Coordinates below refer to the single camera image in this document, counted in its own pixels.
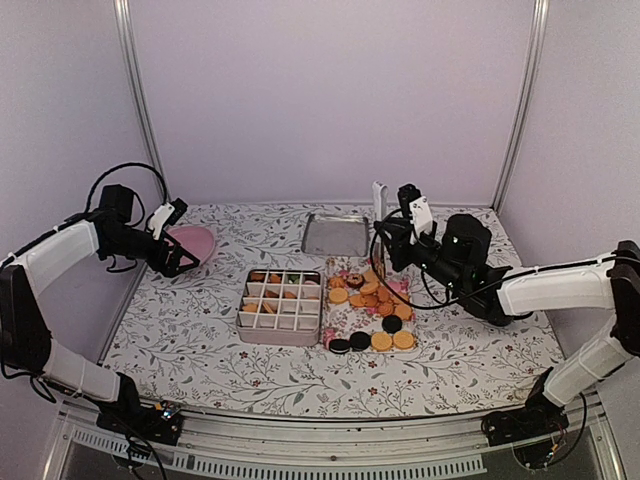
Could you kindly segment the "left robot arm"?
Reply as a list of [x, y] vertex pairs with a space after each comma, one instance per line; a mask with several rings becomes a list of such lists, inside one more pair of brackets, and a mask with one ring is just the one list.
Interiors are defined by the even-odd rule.
[[168, 232], [187, 210], [181, 199], [165, 200], [138, 227], [132, 221], [135, 193], [123, 185], [103, 188], [97, 206], [89, 205], [1, 263], [1, 375], [26, 378], [47, 400], [51, 389], [94, 403], [108, 421], [128, 434], [157, 426], [174, 427], [174, 407], [161, 401], [145, 406], [135, 381], [96, 364], [86, 350], [88, 336], [102, 331], [98, 317], [115, 312], [115, 285], [106, 296], [97, 260], [145, 264], [175, 278], [200, 263]]

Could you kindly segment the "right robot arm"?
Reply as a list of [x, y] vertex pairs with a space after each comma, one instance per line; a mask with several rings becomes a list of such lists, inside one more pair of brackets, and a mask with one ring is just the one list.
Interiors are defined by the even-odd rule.
[[395, 271], [416, 266], [423, 279], [444, 288], [444, 298], [430, 309], [452, 305], [495, 326], [537, 311], [600, 308], [608, 323], [577, 353], [548, 368], [534, 383], [523, 407], [490, 414], [486, 429], [520, 429], [537, 436], [545, 428], [565, 427], [565, 406], [639, 354], [639, 248], [622, 241], [593, 259], [513, 269], [487, 263], [491, 233], [475, 217], [449, 218], [442, 238], [422, 233], [417, 216], [396, 209], [374, 224], [374, 241], [383, 245]]

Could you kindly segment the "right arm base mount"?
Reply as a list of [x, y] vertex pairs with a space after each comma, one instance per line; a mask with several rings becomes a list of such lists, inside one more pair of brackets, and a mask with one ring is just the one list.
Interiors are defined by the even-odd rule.
[[564, 408], [548, 401], [526, 403], [523, 407], [513, 410], [494, 411], [481, 420], [481, 431], [490, 446], [560, 433], [568, 426], [569, 421]]

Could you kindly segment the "pink divided cookie tin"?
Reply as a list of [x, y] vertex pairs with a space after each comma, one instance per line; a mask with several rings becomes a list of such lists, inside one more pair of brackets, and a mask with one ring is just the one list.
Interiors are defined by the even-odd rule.
[[[265, 274], [263, 282], [250, 282], [251, 272]], [[299, 273], [298, 283], [289, 283], [287, 275]], [[278, 274], [280, 283], [269, 281], [271, 274]], [[316, 279], [319, 285], [304, 285], [306, 279]], [[265, 298], [264, 292], [281, 293], [281, 298]], [[297, 299], [284, 298], [284, 291], [293, 291]], [[252, 269], [246, 276], [240, 306], [236, 316], [236, 328], [241, 341], [249, 344], [311, 347], [320, 339], [322, 325], [322, 274], [313, 270]], [[244, 312], [245, 304], [255, 303], [257, 313]], [[277, 310], [276, 314], [261, 311], [263, 304]]]

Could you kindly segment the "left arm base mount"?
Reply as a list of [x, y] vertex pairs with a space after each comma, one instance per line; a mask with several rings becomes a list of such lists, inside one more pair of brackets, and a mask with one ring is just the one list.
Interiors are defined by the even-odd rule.
[[124, 407], [116, 403], [96, 402], [99, 416], [96, 425], [111, 432], [135, 436], [149, 442], [176, 446], [182, 433], [184, 416], [169, 416], [155, 407]]

